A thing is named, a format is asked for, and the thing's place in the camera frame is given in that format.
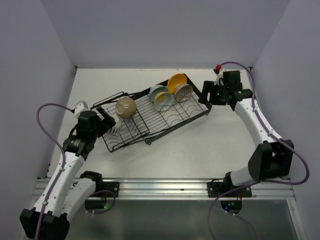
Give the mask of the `white blue striped bowl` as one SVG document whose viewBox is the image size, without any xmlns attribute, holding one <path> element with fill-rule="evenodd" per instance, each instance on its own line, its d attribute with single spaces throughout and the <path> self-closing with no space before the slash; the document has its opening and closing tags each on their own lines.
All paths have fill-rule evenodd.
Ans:
<svg viewBox="0 0 320 240">
<path fill-rule="evenodd" d="M 115 135 L 115 134 L 117 134 L 117 133 L 121 130 L 122 120 L 121 120 L 121 118 L 119 118 L 119 117 L 118 117 L 117 115 L 115 115 L 115 114 L 111 114 L 110 116 L 114 119 L 115 125 L 114 125 L 111 129 L 109 129 L 109 130 L 107 131 L 107 133 L 108 133 L 108 134 Z"/>
</svg>

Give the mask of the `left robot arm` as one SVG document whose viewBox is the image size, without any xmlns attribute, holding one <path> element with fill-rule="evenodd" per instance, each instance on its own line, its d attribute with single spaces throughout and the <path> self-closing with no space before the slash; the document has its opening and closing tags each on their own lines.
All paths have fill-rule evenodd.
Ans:
<svg viewBox="0 0 320 240">
<path fill-rule="evenodd" d="M 19 220 L 25 235 L 33 240 L 64 240 L 76 212 L 90 197 L 117 197 L 106 189 L 100 173 L 85 171 L 71 187 L 98 138 L 115 126 L 114 117 L 101 107 L 96 111 L 76 106 L 77 124 L 59 144 L 58 165 L 45 190 L 31 209 L 23 209 Z"/>
</svg>

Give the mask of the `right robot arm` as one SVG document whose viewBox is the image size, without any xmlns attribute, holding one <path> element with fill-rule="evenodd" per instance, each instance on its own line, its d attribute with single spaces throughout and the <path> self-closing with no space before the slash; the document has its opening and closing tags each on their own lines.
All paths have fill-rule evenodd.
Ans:
<svg viewBox="0 0 320 240">
<path fill-rule="evenodd" d="M 247 166 L 226 174 L 223 192 L 235 196 L 241 186 L 255 181 L 285 177 L 289 174 L 294 147 L 291 140 L 285 140 L 288 147 L 278 141 L 282 137 L 273 130 L 253 99 L 253 92 L 244 89 L 238 70 L 215 70 L 215 81 L 205 81 L 199 102 L 211 105 L 229 105 L 245 124 L 255 145 L 255 151 Z"/>
</svg>

